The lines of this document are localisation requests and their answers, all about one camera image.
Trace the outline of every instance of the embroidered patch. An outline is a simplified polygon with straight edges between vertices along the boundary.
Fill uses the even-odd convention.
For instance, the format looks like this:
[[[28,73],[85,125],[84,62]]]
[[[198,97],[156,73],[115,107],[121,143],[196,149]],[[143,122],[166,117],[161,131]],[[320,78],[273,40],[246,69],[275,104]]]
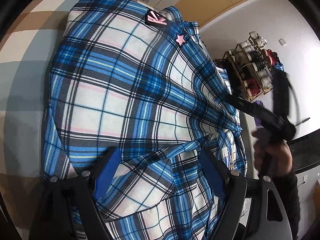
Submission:
[[[167,19],[153,10],[146,14],[146,24],[154,26],[167,26]]]
[[[176,42],[179,43],[179,45],[181,46],[183,43],[186,43],[186,41],[183,39],[184,35],[179,35],[177,34],[177,39]]]

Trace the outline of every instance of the person's arm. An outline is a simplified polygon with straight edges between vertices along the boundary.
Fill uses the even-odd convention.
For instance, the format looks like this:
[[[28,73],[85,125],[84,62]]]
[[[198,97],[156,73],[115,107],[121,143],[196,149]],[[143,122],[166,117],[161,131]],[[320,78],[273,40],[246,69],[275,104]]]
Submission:
[[[292,155],[288,145],[283,141],[276,145],[268,145],[265,150],[260,148],[259,140],[254,145],[254,167],[261,170],[264,153],[268,152],[278,158],[276,176],[272,179],[280,195],[291,227],[292,239],[297,239],[300,221],[300,203],[298,197],[297,177],[293,172]]]

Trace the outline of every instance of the wooden shoe rack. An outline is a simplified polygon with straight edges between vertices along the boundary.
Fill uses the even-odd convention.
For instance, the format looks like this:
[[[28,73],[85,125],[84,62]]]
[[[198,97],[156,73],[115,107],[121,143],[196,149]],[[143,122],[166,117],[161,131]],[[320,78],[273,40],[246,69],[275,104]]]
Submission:
[[[267,71],[267,74],[269,75],[269,77],[272,79],[272,74],[274,72],[274,69],[273,69],[273,66],[269,64],[269,62],[267,61],[267,57],[262,53],[261,51],[261,48],[258,46],[256,40],[252,39],[251,37],[248,38],[248,40],[251,42],[252,46],[255,48],[255,51],[260,55],[261,59],[264,60],[264,63],[265,63],[265,70]],[[241,76],[240,76],[240,73],[238,71],[238,68],[237,68],[237,63],[234,62],[232,60],[232,57],[231,55],[229,54],[228,51],[226,51],[223,55],[223,58],[222,59],[228,59],[229,62],[231,63],[231,65],[233,66],[233,69],[235,70],[238,78],[239,78],[239,81],[241,83],[241,86],[242,86],[242,90],[243,90],[243,95],[246,95],[246,99],[247,101],[253,101],[255,98],[257,98],[258,96],[260,96],[261,94],[266,94],[268,92],[270,92],[273,87],[270,87],[268,89],[264,89],[263,88],[263,85],[262,85],[262,82],[261,82],[261,78],[258,76],[257,72],[255,71],[253,65],[252,65],[252,62],[250,62],[248,56],[247,56],[247,53],[244,52],[244,50],[239,46],[239,43],[237,44],[235,50],[240,54],[242,55],[241,59],[242,59],[242,62],[245,63],[245,65],[243,66],[239,66],[238,65],[238,68],[241,68],[241,67],[245,67],[247,66],[251,75],[255,78],[255,80],[258,82],[259,86],[260,86],[260,93],[258,93],[257,95],[255,96],[252,96],[250,97],[248,92],[247,92],[247,88],[245,87],[244,85],[244,81],[242,80]]]

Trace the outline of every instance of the plaid shirt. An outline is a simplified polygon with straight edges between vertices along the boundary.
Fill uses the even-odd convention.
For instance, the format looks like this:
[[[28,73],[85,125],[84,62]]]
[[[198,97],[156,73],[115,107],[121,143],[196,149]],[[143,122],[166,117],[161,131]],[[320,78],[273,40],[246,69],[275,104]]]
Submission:
[[[198,154],[209,147],[245,174],[239,112],[223,102],[228,78],[197,24],[169,7],[168,25],[150,26],[147,12],[131,0],[80,0],[70,11],[50,72],[44,173],[66,179],[117,146],[121,164],[97,201],[114,239],[202,239],[223,200]]]

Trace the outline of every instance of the black sleeve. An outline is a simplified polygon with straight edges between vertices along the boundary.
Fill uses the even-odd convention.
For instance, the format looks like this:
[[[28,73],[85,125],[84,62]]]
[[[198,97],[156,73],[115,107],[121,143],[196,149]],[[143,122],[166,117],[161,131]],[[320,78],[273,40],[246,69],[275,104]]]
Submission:
[[[288,175],[273,178],[273,183],[276,186],[289,219],[293,240],[297,239],[300,221],[300,203],[297,182],[298,179],[293,170],[290,171]]]

